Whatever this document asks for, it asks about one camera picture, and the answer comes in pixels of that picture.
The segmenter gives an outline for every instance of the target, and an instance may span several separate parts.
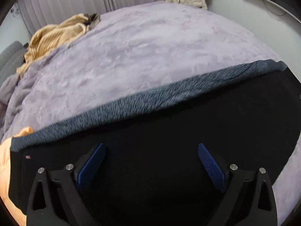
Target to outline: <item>black fabric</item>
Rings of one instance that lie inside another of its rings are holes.
[[[9,196],[26,213],[39,167],[62,169],[103,142],[107,156],[82,194],[101,225],[202,225],[222,194],[199,161],[199,143],[244,170],[264,167],[273,184],[300,134],[300,93],[301,84],[287,69],[11,152]],[[13,179],[18,176],[20,183]]]

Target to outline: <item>cord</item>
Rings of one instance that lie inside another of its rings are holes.
[[[263,4],[265,5],[266,9],[267,9],[269,12],[271,12],[271,13],[273,13],[273,14],[275,14],[275,15],[279,16],[279,17],[281,17],[281,16],[284,16],[284,15],[286,15],[286,14],[287,14],[287,12],[284,12],[284,14],[281,14],[281,15],[279,15],[279,14],[276,14],[276,13],[272,12],[270,9],[268,9],[268,7],[267,7],[267,5],[266,5],[266,3],[265,3],[265,1],[264,1],[264,0],[262,0],[262,2],[263,2]]]

